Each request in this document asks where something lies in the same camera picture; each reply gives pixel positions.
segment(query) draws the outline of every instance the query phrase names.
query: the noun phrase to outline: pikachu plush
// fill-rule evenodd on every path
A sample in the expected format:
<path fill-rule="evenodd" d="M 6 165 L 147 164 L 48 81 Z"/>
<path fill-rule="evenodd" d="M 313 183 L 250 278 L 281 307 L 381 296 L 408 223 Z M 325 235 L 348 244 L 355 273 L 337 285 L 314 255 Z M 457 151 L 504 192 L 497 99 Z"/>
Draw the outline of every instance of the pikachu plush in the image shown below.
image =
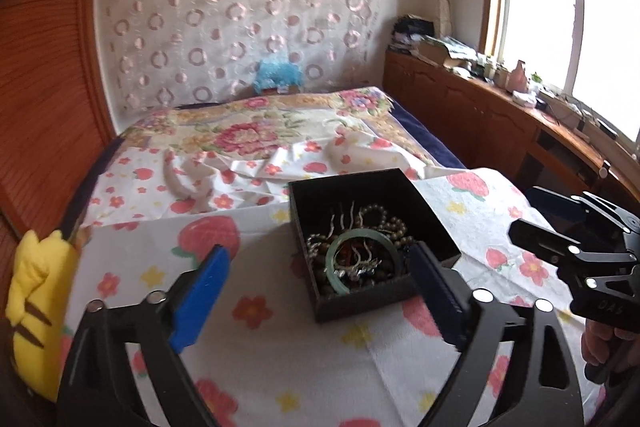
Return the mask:
<path fill-rule="evenodd" d="M 60 383 L 60 343 L 66 302 L 78 253 L 60 230 L 42 241 L 27 232 L 15 251 L 6 317 L 14 328 L 18 375 L 36 393 L 55 402 Z"/>

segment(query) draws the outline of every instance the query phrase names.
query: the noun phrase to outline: window frame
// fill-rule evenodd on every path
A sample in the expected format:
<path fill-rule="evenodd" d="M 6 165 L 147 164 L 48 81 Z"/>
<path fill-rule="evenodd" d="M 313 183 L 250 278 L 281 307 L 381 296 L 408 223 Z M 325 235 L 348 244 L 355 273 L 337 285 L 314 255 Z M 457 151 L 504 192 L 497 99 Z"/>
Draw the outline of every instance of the window frame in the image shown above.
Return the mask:
<path fill-rule="evenodd" d="M 575 0 L 575 17 L 574 17 L 574 31 L 572 34 L 572 50 L 571 57 L 569 61 L 569 67 L 567 68 L 566 79 L 564 83 L 564 87 L 559 89 L 556 86 L 551 86 L 545 84 L 546 89 L 551 90 L 554 94 L 562 98 L 568 103 L 573 103 L 580 108 L 581 112 L 584 112 L 585 109 L 588 110 L 588 113 L 593 117 L 593 123 L 596 124 L 596 120 L 602 120 L 607 126 L 611 127 L 613 130 L 618 133 L 618 138 L 616 142 L 619 143 L 630 155 L 634 157 L 634 159 L 638 159 L 640 157 L 640 128 L 638 128 L 638 133 L 634 137 L 634 139 L 627 137 L 625 134 L 620 131 L 620 129 L 612 124 L 607 118 L 604 118 L 600 115 L 596 110 L 594 110 L 589 105 L 581 102 L 577 98 L 573 96 L 574 87 L 575 87 L 575 79 L 578 71 L 578 63 L 580 61 L 580 51 L 582 49 L 582 38 L 584 34 L 584 10 L 585 10 L 585 0 Z M 506 40 L 507 28 L 509 25 L 509 11 L 510 11 L 510 0 L 500 0 L 500 11 L 497 14 L 497 22 L 495 24 L 495 33 L 494 38 L 490 37 L 486 38 L 485 42 L 493 41 L 493 45 L 491 49 L 485 49 L 484 51 L 487 54 L 495 54 L 498 62 L 502 62 L 503 53 L 504 53 L 504 43 Z"/>

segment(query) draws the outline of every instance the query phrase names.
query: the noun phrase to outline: cardboard box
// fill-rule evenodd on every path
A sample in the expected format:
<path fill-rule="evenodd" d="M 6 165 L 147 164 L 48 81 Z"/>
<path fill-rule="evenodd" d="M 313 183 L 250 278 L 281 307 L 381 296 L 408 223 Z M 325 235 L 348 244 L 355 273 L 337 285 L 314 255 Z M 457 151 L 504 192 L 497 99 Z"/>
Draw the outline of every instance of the cardboard box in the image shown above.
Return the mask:
<path fill-rule="evenodd" d="M 375 310 L 416 295 L 414 280 L 410 275 L 363 287 L 348 295 L 321 295 L 306 249 L 306 238 L 311 233 L 328 232 L 329 209 L 337 210 L 340 203 L 346 215 L 345 227 L 348 227 L 351 201 L 355 201 L 356 210 L 372 203 L 381 204 L 387 210 L 388 217 L 402 219 L 407 234 L 416 241 L 424 241 L 443 266 L 452 267 L 461 254 L 429 203 L 400 169 L 291 182 L 291 224 L 298 238 L 298 254 L 305 261 L 305 280 L 314 315 L 320 323 Z"/>

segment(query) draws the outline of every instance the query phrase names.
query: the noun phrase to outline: blue gripper pad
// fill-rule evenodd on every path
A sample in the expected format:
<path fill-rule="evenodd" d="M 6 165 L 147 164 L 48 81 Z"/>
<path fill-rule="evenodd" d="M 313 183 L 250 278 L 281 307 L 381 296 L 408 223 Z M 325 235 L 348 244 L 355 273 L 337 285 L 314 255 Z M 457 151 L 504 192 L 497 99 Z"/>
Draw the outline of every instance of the blue gripper pad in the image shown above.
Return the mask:
<path fill-rule="evenodd" d="M 174 332 L 169 337 L 169 343 L 178 355 L 198 340 L 229 275 L 230 259 L 226 248 L 216 247 L 205 263 L 198 268 L 197 279 L 174 312 Z"/>

